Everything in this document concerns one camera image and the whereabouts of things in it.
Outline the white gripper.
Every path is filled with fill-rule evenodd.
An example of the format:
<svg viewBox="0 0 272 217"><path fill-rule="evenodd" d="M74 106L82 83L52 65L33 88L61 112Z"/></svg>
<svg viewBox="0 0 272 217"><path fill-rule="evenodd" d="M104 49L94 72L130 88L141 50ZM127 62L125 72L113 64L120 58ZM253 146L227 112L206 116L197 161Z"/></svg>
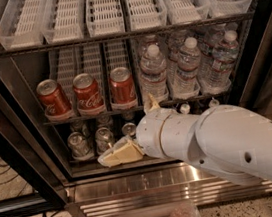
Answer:
<svg viewBox="0 0 272 217"><path fill-rule="evenodd" d="M120 164L133 163L140 161L144 154L152 158L166 158L161 146L161 130L165 120L175 113L175 110L159 108L160 104L151 93L144 95L143 105L146 115L136 126L138 144L129 136L123 136L113 147L99 156L100 165L111 168Z"/></svg>

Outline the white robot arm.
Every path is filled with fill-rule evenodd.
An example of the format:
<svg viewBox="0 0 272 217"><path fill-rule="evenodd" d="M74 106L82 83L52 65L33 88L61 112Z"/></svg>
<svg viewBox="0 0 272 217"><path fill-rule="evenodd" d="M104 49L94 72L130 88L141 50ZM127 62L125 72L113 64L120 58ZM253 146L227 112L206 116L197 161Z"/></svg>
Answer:
<svg viewBox="0 0 272 217"><path fill-rule="evenodd" d="M162 108L146 98L136 138L124 136L99 156L111 167L142 156L177 159L234 184L272 181L272 121L233 105L215 105L201 115Z"/></svg>

